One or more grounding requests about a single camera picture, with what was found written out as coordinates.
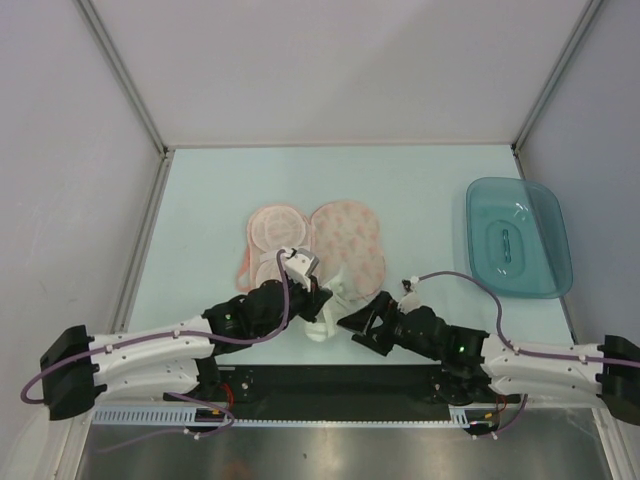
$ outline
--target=white wall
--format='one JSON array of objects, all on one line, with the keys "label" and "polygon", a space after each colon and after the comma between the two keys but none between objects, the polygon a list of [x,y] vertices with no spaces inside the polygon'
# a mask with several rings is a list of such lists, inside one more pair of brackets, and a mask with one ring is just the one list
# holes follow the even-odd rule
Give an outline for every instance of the white wall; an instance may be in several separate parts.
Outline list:
[{"label": "white wall", "polygon": [[[562,205],[579,338],[640,345],[640,2],[608,2],[523,160]],[[640,453],[640,428],[625,431]]]},{"label": "white wall", "polygon": [[107,328],[159,159],[71,1],[0,2],[0,65],[2,465],[40,355]]},{"label": "white wall", "polygon": [[510,143],[586,0],[96,0],[170,145]]}]

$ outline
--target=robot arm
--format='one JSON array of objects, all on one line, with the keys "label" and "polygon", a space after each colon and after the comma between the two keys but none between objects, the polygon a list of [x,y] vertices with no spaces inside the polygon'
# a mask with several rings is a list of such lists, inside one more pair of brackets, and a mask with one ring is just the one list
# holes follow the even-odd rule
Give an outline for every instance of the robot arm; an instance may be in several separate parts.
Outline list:
[{"label": "robot arm", "polygon": [[220,380],[217,355],[267,341],[296,316],[314,322],[331,298],[313,276],[313,254],[289,249],[283,256],[286,287],[267,281],[171,327],[96,336],[87,335],[84,325],[67,329],[40,360],[43,401],[26,396],[32,382],[23,399],[47,405],[51,420],[79,415],[107,399],[160,399],[166,392],[210,399]]},{"label": "robot arm", "polygon": [[[283,282],[265,282],[172,327],[95,337],[84,326],[66,330],[41,358],[42,372],[25,386],[23,400],[44,403],[51,420],[60,420],[105,399],[163,398],[167,392],[212,399],[220,383],[217,355],[268,341],[295,316],[314,322],[332,297],[312,275],[318,263],[312,253],[288,249],[283,255],[284,266],[277,258]],[[460,406],[538,394],[604,405],[619,420],[640,425],[640,349],[631,342],[607,336],[602,345],[514,346],[500,330],[493,335],[447,325],[419,304],[412,283],[405,283],[408,295],[400,303],[383,291],[338,325],[378,354],[399,345],[440,362],[430,377],[436,401]],[[27,392],[39,380],[44,398],[30,399]]]},{"label": "robot arm", "polygon": [[603,345],[513,346],[495,334],[447,325],[431,308],[417,305],[413,295],[398,304],[383,291],[338,325],[381,355],[399,345],[439,361],[434,395],[453,405],[482,401],[488,394],[544,395],[606,406],[615,418],[640,425],[640,364],[630,365],[640,360],[640,349],[628,340],[607,336]]}]

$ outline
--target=light blue table surface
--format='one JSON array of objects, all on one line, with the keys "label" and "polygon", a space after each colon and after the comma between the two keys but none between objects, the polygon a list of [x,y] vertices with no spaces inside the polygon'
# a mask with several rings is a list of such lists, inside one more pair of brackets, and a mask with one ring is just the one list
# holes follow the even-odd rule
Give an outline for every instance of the light blue table surface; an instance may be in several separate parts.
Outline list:
[{"label": "light blue table surface", "polygon": [[[288,203],[311,215],[339,199],[378,215],[384,288],[436,270],[469,272],[465,192],[480,177],[518,177],[501,146],[306,147],[176,151],[137,292],[129,331],[170,325],[236,295],[246,224],[259,207]],[[419,287],[423,303],[450,324],[495,332],[493,301],[456,278]],[[503,298],[511,338],[570,344],[559,300]],[[381,357],[339,334],[309,340],[297,319],[274,340],[220,364],[410,364],[429,360],[396,347]]]}]

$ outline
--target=teal plastic container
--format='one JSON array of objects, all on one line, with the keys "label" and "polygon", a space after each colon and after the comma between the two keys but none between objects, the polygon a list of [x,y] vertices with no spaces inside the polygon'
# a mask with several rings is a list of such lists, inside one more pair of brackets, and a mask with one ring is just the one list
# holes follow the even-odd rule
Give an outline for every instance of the teal plastic container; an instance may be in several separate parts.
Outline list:
[{"label": "teal plastic container", "polygon": [[481,178],[467,189],[467,239],[474,278],[500,295],[557,298],[573,283],[560,203],[547,187]]}]

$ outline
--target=translucent blue tray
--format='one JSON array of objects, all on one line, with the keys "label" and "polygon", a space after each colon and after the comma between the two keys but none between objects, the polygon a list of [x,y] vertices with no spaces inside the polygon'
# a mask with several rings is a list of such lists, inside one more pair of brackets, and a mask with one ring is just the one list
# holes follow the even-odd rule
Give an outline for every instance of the translucent blue tray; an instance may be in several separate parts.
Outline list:
[{"label": "translucent blue tray", "polygon": [[556,196],[534,182],[481,178],[467,189],[469,262],[475,278],[514,297],[557,298],[573,283]]}]

